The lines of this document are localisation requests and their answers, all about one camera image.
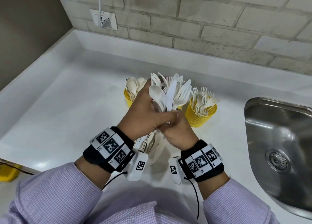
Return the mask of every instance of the person's right hand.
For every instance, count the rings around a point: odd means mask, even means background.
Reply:
[[[199,141],[197,135],[192,130],[188,120],[177,110],[177,120],[174,123],[165,123],[158,126],[170,144],[184,151],[195,145]]]

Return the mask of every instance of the cable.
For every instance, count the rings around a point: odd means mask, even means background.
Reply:
[[[185,180],[188,180],[188,181],[193,185],[193,183],[192,183],[192,181],[191,181],[190,179],[188,179],[188,178],[186,178],[186,177],[184,177],[184,179],[185,179]],[[194,190],[195,190],[195,194],[196,194],[196,198],[197,198],[197,219],[198,219],[198,217],[199,217],[199,200],[198,200],[197,191],[196,191],[194,185],[193,185],[193,188],[194,188]]]
[[[25,173],[25,174],[34,175],[33,173],[30,173],[30,172],[27,172],[27,171],[23,171],[23,170],[21,170],[21,169],[15,167],[15,166],[9,165],[9,164],[7,164],[7,163],[3,163],[3,162],[0,162],[0,163],[1,163],[1,164],[4,164],[4,165],[7,165],[8,167],[12,167],[12,168],[14,168],[14,169],[17,169],[17,170],[19,170],[20,172],[23,172],[23,173]]]
[[[112,178],[110,181],[108,181],[108,182],[106,183],[106,185],[103,187],[103,189],[104,189],[109,183],[111,183],[114,179],[116,179],[118,176],[124,175],[124,174],[128,174],[128,172],[125,171],[125,172],[122,172],[122,173],[116,175],[114,178]]]
[[[101,0],[99,0],[99,19],[98,19],[98,24],[99,27],[101,27],[101,15],[102,15],[102,11],[101,11]]]

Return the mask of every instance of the wrist strap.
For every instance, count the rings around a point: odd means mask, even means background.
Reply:
[[[90,144],[83,152],[84,158],[109,173],[121,172],[135,155],[134,142],[117,127],[106,128]]]
[[[199,140],[194,147],[181,151],[179,163],[187,178],[201,182],[224,171],[222,158],[212,144]]]

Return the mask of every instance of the white cord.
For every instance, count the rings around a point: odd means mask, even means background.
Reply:
[[[99,0],[99,19],[98,19],[99,27],[101,27],[101,14],[102,14],[102,11],[101,11],[101,0]]]

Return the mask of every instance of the black cable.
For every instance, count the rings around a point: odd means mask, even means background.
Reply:
[[[14,167],[14,166],[12,166],[12,165],[9,165],[9,164],[7,164],[7,163],[3,163],[3,162],[0,162],[1,164],[4,164],[4,165],[7,165],[8,167],[12,167],[12,168],[14,168],[14,169],[17,169],[17,170],[19,170],[20,172],[23,172],[23,173],[25,173],[25,174],[28,174],[28,175],[34,175],[33,173],[30,173],[30,172],[27,172],[27,171],[23,171],[23,170],[21,170],[21,169],[19,169],[19,168],[17,168],[17,167]]]
[[[108,182],[106,183],[106,185],[104,185],[103,189],[104,189],[109,183],[111,183],[114,179],[116,179],[118,176],[124,175],[124,174],[128,174],[128,172],[125,171],[125,172],[122,172],[122,173],[116,175],[114,178],[112,178],[110,181],[108,181]]]
[[[193,183],[192,183],[192,181],[191,180],[189,180],[188,178],[186,178],[186,177],[184,177],[184,179],[185,180],[187,180],[187,181],[189,181],[192,185],[193,185]],[[196,191],[196,189],[195,189],[195,186],[193,185],[193,188],[194,188],[194,190],[195,190],[195,194],[196,194],[196,198],[197,198],[197,219],[198,219],[198,217],[199,217],[199,200],[198,200],[198,195],[197,195],[197,191]]]

